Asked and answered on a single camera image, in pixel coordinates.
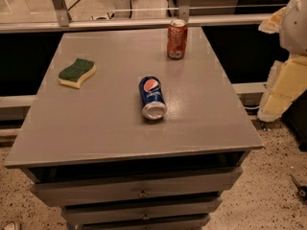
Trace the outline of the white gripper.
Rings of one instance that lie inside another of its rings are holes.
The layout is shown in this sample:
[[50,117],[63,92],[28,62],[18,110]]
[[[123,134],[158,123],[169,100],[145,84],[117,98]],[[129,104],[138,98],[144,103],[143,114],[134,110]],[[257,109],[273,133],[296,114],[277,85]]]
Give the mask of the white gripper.
[[263,122],[280,118],[307,90],[307,0],[290,0],[258,27],[266,34],[278,34],[280,45],[292,54],[285,62],[276,60],[270,70],[257,117]]

